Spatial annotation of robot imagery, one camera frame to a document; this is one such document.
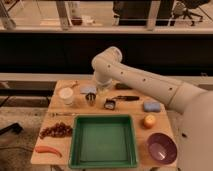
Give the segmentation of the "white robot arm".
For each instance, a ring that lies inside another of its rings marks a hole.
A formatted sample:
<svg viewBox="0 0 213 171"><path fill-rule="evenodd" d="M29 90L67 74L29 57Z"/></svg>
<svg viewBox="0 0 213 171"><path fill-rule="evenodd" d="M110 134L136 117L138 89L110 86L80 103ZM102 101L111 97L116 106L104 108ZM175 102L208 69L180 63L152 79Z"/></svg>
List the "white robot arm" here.
<svg viewBox="0 0 213 171"><path fill-rule="evenodd" d="M213 171L213 91L121 63L111 46L91 62L94 81L107 87L115 79L182 115L177 165L181 171Z"/></svg>

